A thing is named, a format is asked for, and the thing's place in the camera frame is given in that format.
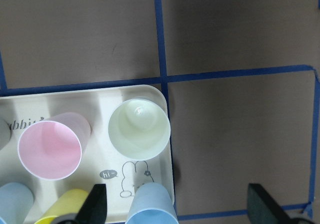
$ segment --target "tray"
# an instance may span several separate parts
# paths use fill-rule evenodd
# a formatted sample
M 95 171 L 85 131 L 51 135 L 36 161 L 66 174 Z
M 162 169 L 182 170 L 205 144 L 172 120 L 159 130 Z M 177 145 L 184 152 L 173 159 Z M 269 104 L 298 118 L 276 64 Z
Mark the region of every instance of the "tray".
M 25 224 L 38 220 L 67 190 L 81 188 L 90 191 L 95 183 L 105 183 L 107 187 L 106 223 L 124 222 L 136 189 L 147 182 L 161 183 L 174 202 L 169 144 L 159 156 L 137 162 L 118 154 L 110 142 L 107 125 L 111 113 L 121 102 L 132 98 L 151 100 L 167 113 L 164 96 L 149 85 L 0 97 L 0 116 L 10 125 L 12 133 L 10 142 L 0 150 L 0 185 L 18 181 L 33 191 L 35 203 Z M 18 139 L 32 123 L 68 111 L 83 115 L 91 125 L 91 136 L 81 164 L 66 179 L 38 179 L 20 163 Z

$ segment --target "plastic cup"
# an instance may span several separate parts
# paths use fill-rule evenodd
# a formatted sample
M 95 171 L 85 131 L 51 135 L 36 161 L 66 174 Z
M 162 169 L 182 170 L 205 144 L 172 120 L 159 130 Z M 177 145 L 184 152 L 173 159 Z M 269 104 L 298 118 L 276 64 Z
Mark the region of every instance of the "plastic cup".
M 73 112 L 37 122 L 19 139 L 19 159 L 26 170 L 38 178 L 66 178 L 80 165 L 90 133 L 87 120 Z
M 132 160 L 148 160 L 160 154 L 170 139 L 170 122 L 152 101 L 124 101 L 112 113 L 109 138 L 115 149 Z
M 21 183 L 0 187 L 0 224 L 22 224 L 33 205 L 33 194 Z
M 78 213 L 85 202 L 88 192 L 81 189 L 72 189 L 64 193 L 35 224 L 50 224 L 55 218 Z
M 168 191 L 158 183 L 142 185 L 132 201 L 125 224 L 178 224 Z
M 11 133 L 8 124 L 0 118 L 0 150 L 9 142 L 10 137 Z

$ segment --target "blue cup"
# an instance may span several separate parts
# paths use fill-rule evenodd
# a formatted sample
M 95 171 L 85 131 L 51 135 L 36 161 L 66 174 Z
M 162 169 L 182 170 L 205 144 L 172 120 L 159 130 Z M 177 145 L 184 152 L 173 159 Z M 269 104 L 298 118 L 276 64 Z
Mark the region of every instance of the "blue cup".
M 33 194 L 21 183 L 0 187 L 0 224 L 22 224 L 33 205 Z
M 134 196 L 126 224 L 178 224 L 172 200 L 161 184 L 144 184 Z

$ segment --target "pink cup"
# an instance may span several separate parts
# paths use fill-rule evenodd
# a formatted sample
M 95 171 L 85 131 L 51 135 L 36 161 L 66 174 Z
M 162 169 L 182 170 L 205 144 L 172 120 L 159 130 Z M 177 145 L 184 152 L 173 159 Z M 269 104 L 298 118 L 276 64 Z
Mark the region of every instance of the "pink cup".
M 73 112 L 37 122 L 19 139 L 19 159 L 26 170 L 38 178 L 66 178 L 80 165 L 90 133 L 87 120 Z

